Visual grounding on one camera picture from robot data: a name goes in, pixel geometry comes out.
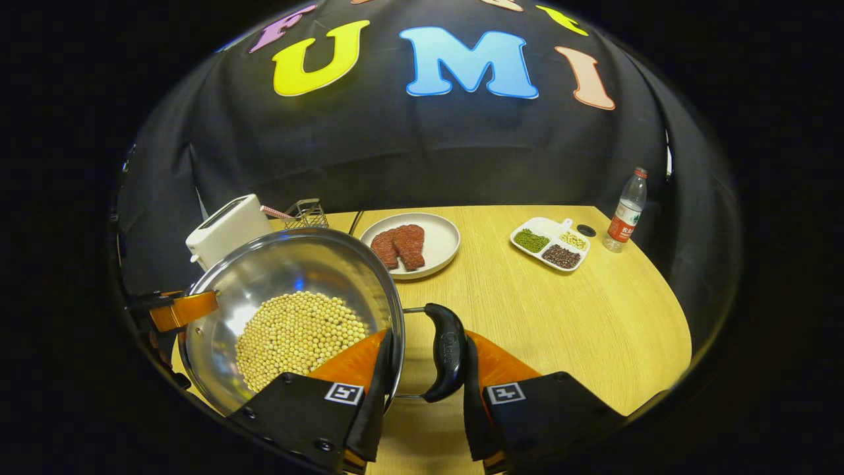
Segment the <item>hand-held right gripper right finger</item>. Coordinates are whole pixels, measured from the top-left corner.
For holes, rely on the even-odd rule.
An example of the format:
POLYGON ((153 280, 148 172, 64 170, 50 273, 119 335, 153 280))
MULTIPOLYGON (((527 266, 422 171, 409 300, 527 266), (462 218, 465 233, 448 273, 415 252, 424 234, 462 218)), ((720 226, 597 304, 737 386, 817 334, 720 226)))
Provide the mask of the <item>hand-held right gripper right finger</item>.
POLYGON ((487 474, 545 472, 627 421, 569 373, 542 375, 476 332, 464 360, 465 433, 487 474))

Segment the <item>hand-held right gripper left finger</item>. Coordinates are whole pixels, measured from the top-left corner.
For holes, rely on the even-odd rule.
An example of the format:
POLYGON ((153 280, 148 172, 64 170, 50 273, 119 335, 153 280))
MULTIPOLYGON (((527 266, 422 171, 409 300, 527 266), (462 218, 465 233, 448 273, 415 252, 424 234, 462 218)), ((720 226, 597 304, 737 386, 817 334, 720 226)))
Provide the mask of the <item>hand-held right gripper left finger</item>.
POLYGON ((269 447, 331 474, 365 473, 377 457, 388 392, 393 332, 379 331, 329 364, 367 350, 363 372, 329 379, 281 373, 228 419, 269 447))

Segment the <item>steel pot with black handles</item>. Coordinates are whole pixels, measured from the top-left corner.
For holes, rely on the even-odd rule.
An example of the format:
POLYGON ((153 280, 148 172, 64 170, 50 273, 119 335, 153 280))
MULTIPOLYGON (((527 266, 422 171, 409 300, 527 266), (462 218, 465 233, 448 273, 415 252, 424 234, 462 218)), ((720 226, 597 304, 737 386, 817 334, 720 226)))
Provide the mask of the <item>steel pot with black handles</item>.
POLYGON ((248 321, 270 300, 307 294, 346 306, 367 334, 392 331, 385 404, 403 397, 404 316, 412 309, 401 303, 392 275, 364 241, 337 230, 299 228, 238 247, 178 299, 203 299, 178 348, 188 378, 211 408, 228 417, 257 394, 235 363, 235 343, 248 321))

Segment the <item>white toaster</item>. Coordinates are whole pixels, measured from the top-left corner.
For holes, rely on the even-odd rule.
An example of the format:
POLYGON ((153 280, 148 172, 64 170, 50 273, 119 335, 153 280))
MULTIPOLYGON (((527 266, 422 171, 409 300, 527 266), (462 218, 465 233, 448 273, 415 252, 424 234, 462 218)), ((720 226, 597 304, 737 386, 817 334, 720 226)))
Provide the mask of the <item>white toaster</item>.
POLYGON ((186 238, 190 262, 206 271, 232 251, 274 229, 254 195, 233 199, 211 214, 186 238))

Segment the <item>pile of soybeans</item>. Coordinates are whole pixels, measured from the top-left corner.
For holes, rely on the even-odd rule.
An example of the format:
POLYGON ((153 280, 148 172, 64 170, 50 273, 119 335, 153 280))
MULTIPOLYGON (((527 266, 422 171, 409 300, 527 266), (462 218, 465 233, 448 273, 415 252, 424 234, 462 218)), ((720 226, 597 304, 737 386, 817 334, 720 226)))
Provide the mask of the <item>pile of soybeans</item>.
POLYGON ((371 325, 346 301, 297 291, 264 301, 236 340, 236 367, 250 390, 281 373, 310 375, 368 336, 371 325))

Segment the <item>red meat slice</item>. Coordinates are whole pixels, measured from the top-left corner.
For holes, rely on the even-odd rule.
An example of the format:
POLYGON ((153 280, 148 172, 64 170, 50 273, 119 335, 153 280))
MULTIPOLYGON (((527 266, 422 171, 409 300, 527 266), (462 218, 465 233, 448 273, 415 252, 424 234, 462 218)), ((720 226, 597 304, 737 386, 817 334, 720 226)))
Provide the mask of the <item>red meat slice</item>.
POLYGON ((425 266, 422 255, 424 242, 425 230, 421 226, 408 224, 395 229, 392 238, 393 247, 406 270, 417 270, 425 266))
POLYGON ((388 270, 399 267, 398 252, 393 245, 393 238, 397 229, 389 229, 375 235, 371 242, 371 249, 388 270))

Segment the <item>round white plate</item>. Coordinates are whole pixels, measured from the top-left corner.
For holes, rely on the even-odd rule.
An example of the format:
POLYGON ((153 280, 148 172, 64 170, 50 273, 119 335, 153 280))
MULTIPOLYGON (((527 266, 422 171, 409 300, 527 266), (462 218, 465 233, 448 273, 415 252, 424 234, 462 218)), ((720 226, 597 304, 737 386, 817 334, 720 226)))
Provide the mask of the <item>round white plate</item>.
POLYGON ((378 234, 398 228, 398 226, 412 224, 420 226, 425 232, 421 250, 425 266, 416 270, 407 270, 404 263, 400 262, 397 268, 390 270, 394 280, 418 280, 432 276, 452 262, 461 244, 460 232, 451 220, 425 212, 405 212, 377 220, 362 232, 359 240, 371 245, 378 234))

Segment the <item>pile of dark red beans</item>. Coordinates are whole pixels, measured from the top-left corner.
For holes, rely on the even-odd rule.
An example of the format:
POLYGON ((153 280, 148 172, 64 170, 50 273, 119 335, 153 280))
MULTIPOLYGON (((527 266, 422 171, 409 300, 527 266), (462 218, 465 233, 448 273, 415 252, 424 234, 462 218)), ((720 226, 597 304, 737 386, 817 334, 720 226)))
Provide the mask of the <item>pile of dark red beans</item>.
POLYGON ((548 249, 542 253, 541 257, 548 263, 553 264, 555 267, 564 270, 572 270, 582 261, 582 256, 579 253, 570 251, 566 247, 561 247, 558 244, 549 246, 548 249))

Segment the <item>pile of green mung beans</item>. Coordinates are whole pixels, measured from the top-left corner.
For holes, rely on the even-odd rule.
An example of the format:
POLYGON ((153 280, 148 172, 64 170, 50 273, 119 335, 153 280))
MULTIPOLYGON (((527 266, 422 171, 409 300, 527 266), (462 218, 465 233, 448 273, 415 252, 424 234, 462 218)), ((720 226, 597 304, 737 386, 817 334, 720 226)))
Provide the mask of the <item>pile of green mung beans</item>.
POLYGON ((527 249, 527 252, 531 253, 539 253, 551 242, 549 238, 535 234, 528 228, 522 228, 520 231, 516 232, 513 237, 513 241, 515 241, 515 243, 519 246, 524 247, 524 249, 527 249))

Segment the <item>white divided dish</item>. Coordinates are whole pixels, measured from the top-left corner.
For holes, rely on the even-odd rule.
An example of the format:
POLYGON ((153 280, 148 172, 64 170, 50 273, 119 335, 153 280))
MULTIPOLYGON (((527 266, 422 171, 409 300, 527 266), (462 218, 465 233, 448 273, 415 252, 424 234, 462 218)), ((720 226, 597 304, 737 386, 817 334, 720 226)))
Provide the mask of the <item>white divided dish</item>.
POLYGON ((573 272, 574 270, 578 270, 578 268, 581 266, 583 261, 585 261, 587 255, 588 255, 590 243, 589 243, 588 238, 585 235, 582 235, 582 234, 579 234, 579 235, 582 238, 584 238, 585 240, 588 241, 588 248, 585 251, 576 249, 575 247, 570 246, 567 243, 564 243, 560 239, 560 235, 564 234, 565 232, 567 232, 569 230, 571 232, 573 232, 573 234, 579 234, 579 232, 576 231, 575 228, 573 228, 573 221, 569 218, 564 220, 564 222, 555 222, 554 220, 551 220, 551 219, 548 219, 548 218, 545 218, 545 217, 533 217, 533 218, 527 220, 527 222, 522 223, 522 225, 519 225, 518 228, 516 228, 510 234, 510 243, 512 245, 514 245, 516 249, 519 249, 522 253, 525 253, 526 255, 529 255, 529 256, 533 257, 534 259, 537 259, 537 261, 540 261, 541 263, 543 263, 547 267, 551 267, 552 269, 559 270, 559 271, 562 271, 562 272, 573 272), (524 247, 519 246, 518 244, 515 243, 515 241, 513 241, 513 238, 514 238, 516 232, 520 231, 522 228, 528 228, 532 232, 534 232, 535 234, 545 236, 545 237, 549 238, 551 240, 551 242, 548 245, 546 245, 539 253, 528 252, 527 249, 524 249, 524 247), (552 246, 554 244, 558 244, 561 247, 566 247, 570 251, 579 253, 582 256, 582 261, 580 262, 580 264, 576 268, 573 268, 572 270, 564 270, 564 269, 555 267, 553 264, 545 261, 541 257, 542 253, 545 252, 545 250, 548 249, 549 246, 552 246))

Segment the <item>clear plastic water bottle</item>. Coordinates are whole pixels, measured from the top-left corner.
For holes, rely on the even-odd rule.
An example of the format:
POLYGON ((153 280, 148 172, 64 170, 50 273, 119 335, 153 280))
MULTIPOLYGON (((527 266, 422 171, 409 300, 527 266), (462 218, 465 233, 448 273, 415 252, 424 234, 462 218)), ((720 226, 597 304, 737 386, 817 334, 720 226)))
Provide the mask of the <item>clear plastic water bottle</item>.
POLYGON ((625 183, 614 216, 603 238, 603 246, 613 253, 622 251, 641 219, 642 211, 646 206, 646 195, 648 195, 647 177, 646 169, 637 166, 631 178, 625 183))

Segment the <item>black backdrop cloth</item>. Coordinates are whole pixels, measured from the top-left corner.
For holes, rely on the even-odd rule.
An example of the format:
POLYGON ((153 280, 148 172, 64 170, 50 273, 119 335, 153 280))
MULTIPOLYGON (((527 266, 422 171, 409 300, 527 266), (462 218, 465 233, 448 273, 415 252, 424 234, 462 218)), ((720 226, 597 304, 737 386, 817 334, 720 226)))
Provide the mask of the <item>black backdrop cloth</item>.
POLYGON ((123 287, 201 273, 185 240, 254 193, 328 212, 587 205, 612 216, 637 166, 633 242, 678 298, 692 343, 735 299, 740 205, 688 99, 618 37, 517 0, 305 0, 196 64, 136 134, 115 205, 123 287))

